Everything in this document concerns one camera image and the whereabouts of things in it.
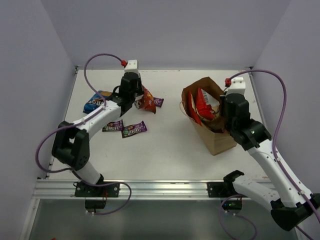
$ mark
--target gray wall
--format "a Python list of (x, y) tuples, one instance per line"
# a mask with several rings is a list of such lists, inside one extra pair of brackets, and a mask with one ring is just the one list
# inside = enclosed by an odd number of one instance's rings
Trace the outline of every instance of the gray wall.
[[(290, 0), (42, 0), (75, 65), (114, 53), (142, 68), (253, 66)], [(114, 59), (92, 65), (111, 68)]]
[[(320, 1), (292, 0), (255, 68), (278, 73), (287, 87), (287, 109), (278, 138), (281, 154), (297, 176), (320, 193)], [(258, 96), (268, 128), (273, 133), (283, 93), (271, 76), (254, 74)], [(305, 222), (308, 233), (319, 238), (313, 216)]]
[(40, 0), (2, 0), (0, 29), (0, 239), (15, 240), (41, 175), (36, 146), (64, 117), (74, 67)]

